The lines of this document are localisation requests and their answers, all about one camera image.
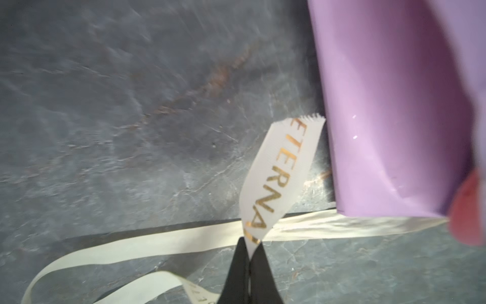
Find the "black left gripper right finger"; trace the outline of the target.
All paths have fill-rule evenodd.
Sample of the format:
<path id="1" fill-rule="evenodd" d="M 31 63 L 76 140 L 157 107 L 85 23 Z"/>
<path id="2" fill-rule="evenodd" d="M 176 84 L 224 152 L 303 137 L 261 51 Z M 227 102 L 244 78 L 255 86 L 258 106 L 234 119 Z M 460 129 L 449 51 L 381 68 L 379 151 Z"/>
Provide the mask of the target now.
<path id="1" fill-rule="evenodd" d="M 283 304 L 268 263 L 263 243 L 255 250 L 249 264 L 251 304 Z"/>

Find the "cream printed ribbon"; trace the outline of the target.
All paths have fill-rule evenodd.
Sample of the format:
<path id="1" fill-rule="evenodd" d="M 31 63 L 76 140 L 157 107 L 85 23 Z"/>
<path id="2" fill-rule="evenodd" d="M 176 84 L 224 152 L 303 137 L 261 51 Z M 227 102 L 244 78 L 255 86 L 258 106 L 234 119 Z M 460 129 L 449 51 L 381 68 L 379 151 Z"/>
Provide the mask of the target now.
<path id="1" fill-rule="evenodd" d="M 237 246 L 244 237 L 251 261 L 260 243 L 311 239 L 365 238 L 422 231 L 445 218 L 345 217 L 332 210 L 288 216 L 306 182 L 325 123 L 314 114 L 273 123 L 263 140 L 239 196 L 240 220 L 123 239 L 70 253 L 39 272 L 108 265 L 145 257 L 205 252 Z M 168 271 L 136 279 L 101 299 L 102 303 L 148 303 L 182 287 L 191 303 L 217 303 L 212 293 Z"/>

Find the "pink purple wrapping paper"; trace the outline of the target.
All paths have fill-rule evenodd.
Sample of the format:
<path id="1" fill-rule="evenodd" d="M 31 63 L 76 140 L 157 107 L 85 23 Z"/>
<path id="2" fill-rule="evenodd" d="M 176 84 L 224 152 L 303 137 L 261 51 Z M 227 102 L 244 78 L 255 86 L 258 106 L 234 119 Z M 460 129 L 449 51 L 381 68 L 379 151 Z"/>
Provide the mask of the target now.
<path id="1" fill-rule="evenodd" d="M 485 244 L 485 2 L 310 1 L 337 211 Z"/>

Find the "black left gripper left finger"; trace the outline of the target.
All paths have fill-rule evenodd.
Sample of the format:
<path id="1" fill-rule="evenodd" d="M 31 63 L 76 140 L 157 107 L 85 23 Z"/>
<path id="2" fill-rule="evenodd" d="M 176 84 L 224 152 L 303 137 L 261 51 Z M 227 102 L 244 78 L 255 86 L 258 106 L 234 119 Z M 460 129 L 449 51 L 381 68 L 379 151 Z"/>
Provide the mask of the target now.
<path id="1" fill-rule="evenodd" d="M 249 266 L 250 260 L 244 237 L 239 238 L 229 273 L 217 304 L 249 303 Z"/>

